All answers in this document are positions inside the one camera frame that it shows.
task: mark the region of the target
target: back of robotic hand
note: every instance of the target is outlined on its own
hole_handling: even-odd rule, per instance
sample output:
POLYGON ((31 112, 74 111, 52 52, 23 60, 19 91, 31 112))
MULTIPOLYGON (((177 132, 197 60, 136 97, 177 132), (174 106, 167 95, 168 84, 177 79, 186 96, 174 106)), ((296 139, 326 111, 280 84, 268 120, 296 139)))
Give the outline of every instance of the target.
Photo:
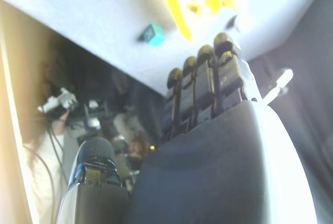
POLYGON ((87 142, 58 223, 317 223, 292 141, 227 34, 173 69, 167 86, 161 145, 129 205, 111 151, 80 158, 101 145, 87 142))

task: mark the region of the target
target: cluttered equipment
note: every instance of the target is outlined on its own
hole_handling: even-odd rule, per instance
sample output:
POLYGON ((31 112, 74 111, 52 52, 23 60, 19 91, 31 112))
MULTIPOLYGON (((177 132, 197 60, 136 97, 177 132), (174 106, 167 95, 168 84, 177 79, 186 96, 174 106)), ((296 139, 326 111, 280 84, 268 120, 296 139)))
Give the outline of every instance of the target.
POLYGON ((317 223, 293 143, 230 36, 173 69, 167 87, 163 135, 131 195, 110 142, 90 136, 57 223, 317 223))

